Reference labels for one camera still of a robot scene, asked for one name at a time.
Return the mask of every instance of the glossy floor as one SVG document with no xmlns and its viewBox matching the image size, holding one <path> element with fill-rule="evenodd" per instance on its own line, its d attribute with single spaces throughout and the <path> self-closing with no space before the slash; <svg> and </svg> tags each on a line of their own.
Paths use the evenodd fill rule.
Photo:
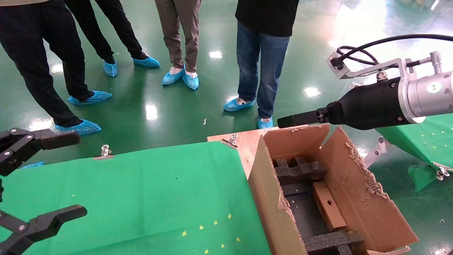
<svg viewBox="0 0 453 255">
<path fill-rule="evenodd" d="M 76 115 L 95 121 L 103 130 L 84 137 L 80 145 L 42 151 L 29 162 L 50 164 L 92 157 L 99 155 L 103 144 L 109 144 L 113 153 L 118 154 L 204 142 L 207 136 L 256 129 L 256 106 L 234 114 L 222 110 L 223 104 L 237 95 L 236 4 L 236 0 L 202 2 L 200 88 L 196 92 L 182 81 L 165 88 L 161 86 L 162 77 L 171 64 L 152 1 L 124 0 L 123 5 L 144 51 L 161 62 L 160 69 L 156 70 L 134 67 L 108 19 L 94 4 L 103 34 L 116 53 L 119 75 L 109 78 L 104 74 L 101 59 L 80 33 L 86 57 L 86 83 L 92 90 L 113 93 L 113 97 L 102 104 L 70 108 Z M 453 34 L 452 11 L 453 1 L 450 0 L 300 0 L 274 118 L 323 107 L 349 89 L 352 81 L 336 79 L 324 62 L 336 47 L 358 46 L 398 34 Z M 384 62 L 397 57 L 421 59 L 431 51 L 440 50 L 444 70 L 451 70 L 451 46 L 443 41 L 407 40 L 376 46 L 370 52 Z M 52 120 L 30 96 L 3 49 L 0 49 L 0 59 L 0 130 L 52 128 Z M 61 61 L 49 50 L 48 62 L 57 92 L 67 98 Z M 417 70 L 419 74 L 432 73 L 429 64 Z M 374 79 L 355 81 L 371 83 Z M 364 155 L 374 148 L 379 137 L 374 130 L 358 131 L 348 127 L 345 130 Z M 453 181 L 451 178 L 435 181 L 415 193 L 407 168 L 420 163 L 393 147 L 371 170 L 420 238 L 419 243 L 411 246 L 411 254 L 435 254 L 446 245 L 453 247 Z"/>
</svg>

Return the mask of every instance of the black pants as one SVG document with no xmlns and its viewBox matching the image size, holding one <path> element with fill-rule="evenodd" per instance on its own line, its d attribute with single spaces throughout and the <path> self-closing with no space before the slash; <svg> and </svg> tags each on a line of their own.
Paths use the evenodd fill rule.
<svg viewBox="0 0 453 255">
<path fill-rule="evenodd" d="M 85 101 L 85 58 L 71 13 L 63 0 L 0 7 L 0 43 L 14 61 L 36 102 L 55 124 L 69 127 L 78 121 L 53 88 L 43 38 L 63 62 L 69 95 Z"/>
<path fill-rule="evenodd" d="M 90 0 L 64 1 L 72 14 L 74 14 L 80 28 L 99 57 L 106 59 L 112 56 L 113 51 L 99 29 Z M 142 48 L 137 38 L 135 38 L 134 31 L 126 18 L 120 0 L 96 0 L 96 3 L 110 20 L 121 42 L 127 47 L 131 56 L 140 56 Z"/>
</svg>

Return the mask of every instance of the leg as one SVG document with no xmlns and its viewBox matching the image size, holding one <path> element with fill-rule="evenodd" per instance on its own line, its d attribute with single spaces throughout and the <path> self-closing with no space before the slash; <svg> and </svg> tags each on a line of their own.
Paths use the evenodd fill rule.
<svg viewBox="0 0 453 255">
<path fill-rule="evenodd" d="M 179 20 L 186 39 L 186 70 L 197 71 L 198 56 L 198 10 L 201 0 L 174 0 Z"/>
<path fill-rule="evenodd" d="M 126 46 L 132 58 L 138 59 L 141 56 L 142 48 L 135 37 L 129 20 L 126 18 L 120 0 L 96 0 L 96 3 L 110 20 L 118 37 L 124 46 Z"/>
<path fill-rule="evenodd" d="M 258 59 L 260 57 L 259 34 L 237 24 L 237 64 L 239 65 L 239 98 L 253 101 L 258 87 Z"/>
<path fill-rule="evenodd" d="M 289 37 L 260 34 L 261 78 L 257 98 L 260 118 L 270 118 L 274 113 L 274 101 L 288 42 Z"/>
<path fill-rule="evenodd" d="M 170 53 L 170 62 L 175 68 L 183 68 L 184 62 L 179 35 L 179 18 L 173 0 L 155 0 L 160 24 L 164 33 L 164 42 Z"/>
<path fill-rule="evenodd" d="M 63 62 L 66 88 L 70 96 L 86 101 L 93 96 L 85 84 L 85 56 L 77 34 L 76 24 L 63 1 L 43 3 L 44 39 Z"/>
<path fill-rule="evenodd" d="M 66 6 L 72 12 L 84 35 L 96 50 L 101 59 L 106 59 L 113 55 L 113 51 L 102 35 L 101 29 L 94 15 L 90 0 L 64 0 Z"/>
<path fill-rule="evenodd" d="M 14 61 L 36 102 L 53 118 L 56 125 L 77 125 L 80 120 L 69 110 L 53 88 L 42 39 L 39 6 L 0 7 L 0 43 Z"/>
</svg>

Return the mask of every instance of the white label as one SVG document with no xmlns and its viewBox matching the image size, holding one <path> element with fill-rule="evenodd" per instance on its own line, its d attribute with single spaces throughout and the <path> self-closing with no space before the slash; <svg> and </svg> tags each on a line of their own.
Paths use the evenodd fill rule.
<svg viewBox="0 0 453 255">
<path fill-rule="evenodd" d="M 426 88 L 429 93 L 437 93 L 442 89 L 442 84 L 438 82 L 433 82 Z"/>
</svg>

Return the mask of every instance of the person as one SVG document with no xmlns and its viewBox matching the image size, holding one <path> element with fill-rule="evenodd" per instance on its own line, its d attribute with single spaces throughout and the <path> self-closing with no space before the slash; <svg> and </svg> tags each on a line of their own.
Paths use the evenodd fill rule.
<svg viewBox="0 0 453 255">
<path fill-rule="evenodd" d="M 97 124 L 76 117 L 55 91 L 43 39 L 63 62 L 69 102 L 98 103 L 112 96 L 88 90 L 85 56 L 76 24 L 63 0 L 0 0 L 0 44 L 33 98 L 53 118 L 56 129 L 75 130 L 80 135 L 100 131 Z"/>
<path fill-rule="evenodd" d="M 198 10 L 201 0 L 155 0 L 164 42 L 170 53 L 173 67 L 162 79 L 162 85 L 171 85 L 183 79 L 191 89 L 199 86 L 197 74 L 198 56 Z M 186 39 L 186 65 L 181 51 L 179 24 L 181 23 Z"/>
<path fill-rule="evenodd" d="M 160 63 L 142 51 L 134 31 L 126 18 L 120 0 L 95 0 L 116 30 L 121 42 L 126 46 L 135 64 L 149 68 L 157 68 Z M 103 59 L 105 73 L 110 77 L 118 74 L 118 66 L 113 57 L 113 51 L 102 35 L 90 0 L 64 0 L 68 9 L 79 23 L 82 32 L 87 37 L 97 55 Z"/>
<path fill-rule="evenodd" d="M 299 0 L 239 0 L 236 9 L 239 96 L 224 110 L 238 111 L 258 103 L 258 128 L 273 127 L 272 114 L 283 62 Z M 258 59 L 261 76 L 258 87 Z"/>
</svg>

